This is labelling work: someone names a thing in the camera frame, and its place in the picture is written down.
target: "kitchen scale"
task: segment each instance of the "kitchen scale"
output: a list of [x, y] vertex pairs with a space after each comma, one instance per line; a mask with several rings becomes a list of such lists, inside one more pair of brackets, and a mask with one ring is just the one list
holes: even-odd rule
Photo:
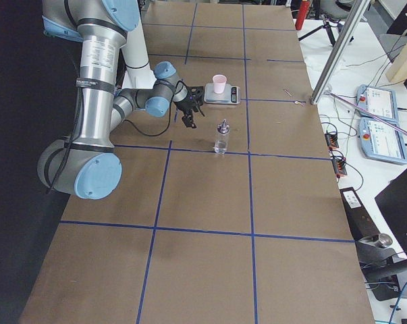
[[208, 83], [205, 86], [205, 97], [203, 100], [206, 103], [216, 103], [220, 105], [237, 105], [241, 101], [239, 86], [226, 84], [223, 93], [214, 92], [214, 84]]

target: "blue grid line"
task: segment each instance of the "blue grid line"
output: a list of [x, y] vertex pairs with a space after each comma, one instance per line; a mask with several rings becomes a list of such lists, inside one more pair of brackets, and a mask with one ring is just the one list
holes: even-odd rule
[[250, 191], [250, 228], [251, 228], [251, 259], [252, 259], [252, 291], [254, 298], [254, 324], [259, 324], [259, 309], [257, 306], [257, 274], [256, 274], [256, 248], [254, 240], [254, 213], [252, 209], [252, 175], [250, 154], [250, 120], [248, 111], [248, 78], [246, 66], [246, 35], [245, 35], [245, 9], [242, 5], [242, 36], [244, 40], [244, 77], [245, 77], [245, 105], [246, 105], [246, 135], [248, 153], [248, 188]]
[[[143, 26], [168, 26], [168, 27], [190, 27], [190, 25], [175, 25], [175, 24], [154, 24], [154, 23], [142, 23]], [[203, 26], [195, 25], [197, 28], [221, 28], [221, 29], [245, 29], [245, 30], [274, 30], [277, 32], [297, 32], [294, 29], [279, 29], [279, 28], [257, 28], [257, 27], [225, 27], [225, 26]]]
[[295, 61], [291, 59], [267, 59], [268, 62], [290, 62], [290, 63], [304, 63], [304, 61]]
[[126, 144], [115, 144], [115, 147], [127, 147], [127, 148], [131, 148], [131, 149], [149, 149], [149, 150], [163, 150], [163, 151], [169, 150], [168, 147], [126, 145]]
[[306, 236], [287, 236], [287, 235], [273, 235], [273, 234], [255, 234], [254, 236], [257, 238], [282, 238], [284, 240], [354, 243], [354, 240], [343, 240], [343, 239], [339, 239], [339, 238], [310, 238], [310, 237], [306, 237]]
[[186, 56], [185, 56], [185, 62], [184, 62], [184, 64], [187, 64], [187, 61], [188, 61], [188, 52], [190, 51], [191, 35], [192, 35], [193, 27], [194, 27], [194, 20], [196, 19], [197, 5], [198, 5], [198, 3], [196, 3], [196, 5], [194, 6], [194, 14], [193, 14], [193, 16], [192, 16], [190, 37], [188, 37], [187, 54], [186, 54]]
[[[176, 152], [192, 152], [192, 153], [210, 153], [213, 151], [203, 151], [203, 150], [193, 150], [191, 148], [167, 148], [167, 147], [155, 147], [155, 146], [138, 146], [138, 145], [126, 145], [126, 144], [115, 144], [116, 147], [131, 148], [131, 149], [150, 149], [150, 150], [163, 150], [163, 151], [176, 151]], [[282, 159], [304, 159], [304, 160], [321, 160], [330, 161], [329, 157], [300, 157], [296, 155], [280, 155], [280, 154], [264, 154], [264, 153], [251, 153], [245, 152], [226, 152], [226, 155], [250, 155], [252, 157], [279, 157]]]
[[299, 101], [300, 103], [306, 103], [306, 101], [301, 100], [284, 100], [284, 99], [248, 99], [248, 101], [266, 101], [266, 102], [274, 102], [274, 103], [295, 103], [295, 101]]
[[180, 227], [159, 227], [159, 226], [147, 226], [147, 225], [133, 225], [122, 223], [100, 223], [95, 221], [59, 221], [61, 224], [72, 225], [89, 225], [89, 226], [106, 226], [106, 227], [126, 227], [137, 228], [143, 230], [157, 230], [166, 232], [189, 232], [200, 234], [217, 234], [217, 235], [230, 235], [230, 236], [248, 236], [255, 238], [277, 238], [282, 240], [300, 240], [300, 241], [319, 241], [319, 242], [339, 242], [339, 243], [354, 243], [354, 240], [343, 240], [339, 238], [312, 238], [309, 236], [288, 236], [277, 234], [259, 234], [259, 233], [244, 233], [244, 232], [227, 232], [227, 231], [215, 231], [205, 229], [193, 229], [193, 228], [180, 228]]
[[167, 152], [167, 157], [165, 159], [163, 181], [161, 182], [160, 196], [159, 196], [159, 199], [158, 199], [158, 206], [157, 206], [157, 214], [155, 215], [154, 228], [152, 230], [151, 245], [150, 245], [150, 248], [149, 248], [148, 260], [146, 262], [146, 270], [144, 272], [142, 293], [140, 295], [140, 302], [139, 302], [139, 305], [138, 305], [138, 313], [137, 313], [136, 324], [140, 323], [140, 316], [142, 315], [144, 293], [146, 291], [146, 283], [148, 281], [149, 267], [151, 265], [152, 252], [153, 252], [154, 242], [155, 242], [155, 234], [157, 233], [158, 217], [160, 215], [161, 201], [163, 200], [163, 192], [164, 192], [165, 178], [166, 178], [166, 175], [167, 175], [167, 167], [169, 166], [171, 143], [172, 143], [172, 141], [170, 141], [170, 143], [169, 143], [169, 150]]
[[188, 232], [188, 233], [218, 234], [218, 235], [231, 235], [231, 236], [251, 236], [250, 233], [213, 231], [213, 230], [192, 229], [192, 228], [157, 227], [157, 230], [169, 231], [169, 232]]
[[199, 55], [177, 55], [177, 54], [148, 54], [149, 56], [170, 56], [170, 57], [185, 57], [191, 59], [239, 59], [241, 61], [244, 60], [242, 57], [221, 57], [221, 56], [199, 56]]
[[92, 225], [92, 226], [107, 226], [107, 227], [127, 227], [127, 228], [138, 228], [144, 230], [153, 230], [153, 226], [146, 225], [132, 225], [132, 224], [121, 224], [121, 223], [100, 223], [97, 221], [59, 221], [61, 224], [74, 224], [74, 225]]

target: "black monitor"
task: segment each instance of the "black monitor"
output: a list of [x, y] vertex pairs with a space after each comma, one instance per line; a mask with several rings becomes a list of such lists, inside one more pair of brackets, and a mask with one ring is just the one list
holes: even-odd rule
[[375, 197], [383, 218], [407, 254], [407, 169]]

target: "plastic bottle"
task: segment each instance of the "plastic bottle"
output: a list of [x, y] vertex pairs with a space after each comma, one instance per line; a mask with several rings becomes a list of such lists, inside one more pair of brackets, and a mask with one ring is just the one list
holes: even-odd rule
[[227, 144], [229, 142], [230, 126], [227, 124], [227, 120], [223, 119], [223, 122], [217, 127], [217, 138], [215, 139], [215, 152], [217, 154], [224, 154], [227, 151]]

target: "bottle cap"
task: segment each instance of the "bottle cap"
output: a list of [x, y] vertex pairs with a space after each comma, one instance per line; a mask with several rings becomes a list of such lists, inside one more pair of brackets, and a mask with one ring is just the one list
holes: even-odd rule
[[230, 126], [227, 124], [227, 120], [223, 119], [223, 122], [217, 127], [218, 133], [227, 134], [230, 131]]

